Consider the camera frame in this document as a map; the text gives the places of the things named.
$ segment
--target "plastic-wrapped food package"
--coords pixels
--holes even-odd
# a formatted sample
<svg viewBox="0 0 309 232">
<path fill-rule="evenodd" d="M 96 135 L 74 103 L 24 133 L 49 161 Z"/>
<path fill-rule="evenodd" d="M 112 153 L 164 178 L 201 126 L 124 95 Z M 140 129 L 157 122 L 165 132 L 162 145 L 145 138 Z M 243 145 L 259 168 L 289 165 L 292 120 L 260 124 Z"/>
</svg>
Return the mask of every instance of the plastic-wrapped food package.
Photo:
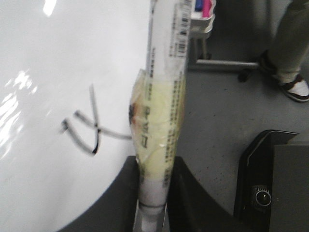
<svg viewBox="0 0 309 232">
<path fill-rule="evenodd" d="M 190 15 L 190 0 L 151 4 L 147 67 L 139 73 L 130 105 L 144 231 L 154 231 L 150 224 L 155 225 L 169 190 L 184 111 Z"/>
</svg>

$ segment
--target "blue item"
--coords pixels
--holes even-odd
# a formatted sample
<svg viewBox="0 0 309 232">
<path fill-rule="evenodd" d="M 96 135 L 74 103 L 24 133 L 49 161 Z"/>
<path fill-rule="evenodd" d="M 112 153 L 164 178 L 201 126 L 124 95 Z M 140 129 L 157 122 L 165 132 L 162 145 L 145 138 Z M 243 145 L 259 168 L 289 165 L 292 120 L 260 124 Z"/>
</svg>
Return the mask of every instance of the blue item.
<svg viewBox="0 0 309 232">
<path fill-rule="evenodd" d="M 203 10 L 203 0 L 196 0 L 195 2 L 195 11 L 202 11 Z"/>
</svg>

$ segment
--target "dark chair wheel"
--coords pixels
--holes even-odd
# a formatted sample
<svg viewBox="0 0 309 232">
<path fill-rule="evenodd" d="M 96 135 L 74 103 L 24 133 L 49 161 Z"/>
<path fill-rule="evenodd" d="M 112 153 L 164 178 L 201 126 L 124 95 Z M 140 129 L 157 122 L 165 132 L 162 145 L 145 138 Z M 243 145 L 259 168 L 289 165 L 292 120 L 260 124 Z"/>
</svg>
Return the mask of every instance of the dark chair wheel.
<svg viewBox="0 0 309 232">
<path fill-rule="evenodd" d="M 252 74 L 253 69 L 243 69 L 238 75 L 238 81 L 239 82 L 246 82 L 250 75 Z"/>
</svg>

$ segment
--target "metal rod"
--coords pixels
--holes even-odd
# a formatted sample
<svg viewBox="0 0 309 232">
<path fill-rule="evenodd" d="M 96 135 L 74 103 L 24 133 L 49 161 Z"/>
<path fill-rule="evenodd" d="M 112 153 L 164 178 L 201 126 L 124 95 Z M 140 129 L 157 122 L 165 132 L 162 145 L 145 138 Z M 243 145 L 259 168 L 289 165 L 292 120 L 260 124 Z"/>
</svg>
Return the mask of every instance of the metal rod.
<svg viewBox="0 0 309 232">
<path fill-rule="evenodd" d="M 243 62 L 243 61 L 229 61 L 229 60 L 212 60 L 212 59 L 198 59 L 197 64 L 204 65 L 222 65 L 222 66 L 238 66 L 256 69 L 257 62 Z"/>
</svg>

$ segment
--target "gray floor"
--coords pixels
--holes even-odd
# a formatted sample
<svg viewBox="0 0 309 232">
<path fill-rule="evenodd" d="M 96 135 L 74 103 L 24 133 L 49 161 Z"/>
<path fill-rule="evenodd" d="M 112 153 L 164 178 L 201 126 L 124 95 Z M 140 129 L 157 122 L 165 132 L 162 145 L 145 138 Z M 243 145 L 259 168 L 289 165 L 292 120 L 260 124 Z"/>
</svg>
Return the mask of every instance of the gray floor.
<svg viewBox="0 0 309 232">
<path fill-rule="evenodd" d="M 262 14 L 252 10 L 257 1 L 240 0 L 237 5 L 230 2 L 217 3 L 209 51 L 213 59 L 253 61 L 270 45 L 288 0 L 273 1 L 272 5 L 263 1 L 258 8 Z M 233 6 L 238 8 L 231 13 Z M 308 60 L 302 69 L 306 79 Z M 231 214 L 238 160 L 254 137 L 267 129 L 301 132 L 309 128 L 308 103 L 288 99 L 258 71 L 246 83 L 239 83 L 237 76 L 237 72 L 220 68 L 189 71 L 185 121 L 178 146 L 178 155 L 196 179 Z"/>
</svg>

